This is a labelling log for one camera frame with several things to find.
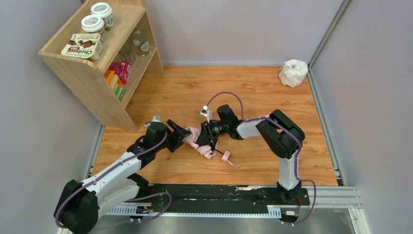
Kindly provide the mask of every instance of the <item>chobani yogurt box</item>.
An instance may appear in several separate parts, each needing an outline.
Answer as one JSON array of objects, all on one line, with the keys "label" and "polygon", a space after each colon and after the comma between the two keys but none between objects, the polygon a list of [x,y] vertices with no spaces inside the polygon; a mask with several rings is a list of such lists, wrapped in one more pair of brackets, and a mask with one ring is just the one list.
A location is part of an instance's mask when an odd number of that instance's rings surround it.
[{"label": "chobani yogurt box", "polygon": [[63,48],[62,55],[98,60],[102,53],[103,46],[100,42],[100,34],[73,34],[69,43]]}]

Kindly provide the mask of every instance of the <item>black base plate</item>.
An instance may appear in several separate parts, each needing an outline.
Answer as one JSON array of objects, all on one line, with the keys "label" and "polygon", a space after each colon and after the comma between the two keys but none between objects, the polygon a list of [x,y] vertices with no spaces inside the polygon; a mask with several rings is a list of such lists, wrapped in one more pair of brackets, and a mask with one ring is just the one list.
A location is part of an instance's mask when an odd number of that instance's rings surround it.
[{"label": "black base plate", "polygon": [[[247,185],[205,185],[205,184],[154,184],[142,188],[143,194],[167,191],[172,195],[168,212],[176,213],[218,213],[218,214],[265,214],[267,205],[298,206],[297,197],[284,203],[278,196],[277,188],[263,187],[251,190],[237,190]],[[307,190],[297,192],[302,205],[309,205]],[[151,199],[155,211],[161,211],[168,203],[168,196]]]}]

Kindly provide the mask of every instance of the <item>glass bottle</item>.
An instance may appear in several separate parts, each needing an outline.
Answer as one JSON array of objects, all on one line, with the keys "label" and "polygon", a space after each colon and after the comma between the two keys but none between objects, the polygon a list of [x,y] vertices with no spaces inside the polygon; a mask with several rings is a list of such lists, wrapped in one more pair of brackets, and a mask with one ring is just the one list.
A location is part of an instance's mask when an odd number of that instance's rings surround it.
[{"label": "glass bottle", "polygon": [[132,33],[133,44],[138,48],[137,53],[139,56],[146,56],[149,54],[150,46],[148,38],[146,37],[145,32],[136,26],[135,30]]},{"label": "glass bottle", "polygon": [[123,44],[119,54],[121,55],[122,60],[127,60],[131,66],[135,63],[135,53],[128,41]]}]

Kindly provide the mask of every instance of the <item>white plastic bag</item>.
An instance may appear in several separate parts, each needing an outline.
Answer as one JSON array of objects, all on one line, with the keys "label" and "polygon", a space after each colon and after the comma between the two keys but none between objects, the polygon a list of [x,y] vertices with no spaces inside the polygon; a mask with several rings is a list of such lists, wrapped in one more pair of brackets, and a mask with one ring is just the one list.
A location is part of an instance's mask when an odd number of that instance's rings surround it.
[{"label": "white plastic bag", "polygon": [[294,88],[302,83],[307,72],[307,63],[292,59],[284,63],[279,77],[283,85]]}]

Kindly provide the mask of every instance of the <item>yogurt container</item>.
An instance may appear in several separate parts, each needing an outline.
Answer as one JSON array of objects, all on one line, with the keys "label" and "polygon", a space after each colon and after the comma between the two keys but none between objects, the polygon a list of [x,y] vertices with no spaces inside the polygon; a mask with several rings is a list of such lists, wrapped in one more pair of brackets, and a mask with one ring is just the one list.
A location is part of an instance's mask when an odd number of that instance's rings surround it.
[{"label": "yogurt container", "polygon": [[105,23],[103,19],[99,16],[86,16],[82,19],[82,29],[88,33],[98,33],[100,34],[100,41],[106,41],[105,28],[103,27]]},{"label": "yogurt container", "polygon": [[99,16],[105,23],[105,30],[109,31],[113,26],[112,8],[105,2],[96,3],[91,7],[91,14]]},{"label": "yogurt container", "polygon": [[103,46],[100,41],[100,34],[73,34],[61,54],[96,61],[100,58],[102,50]]}]

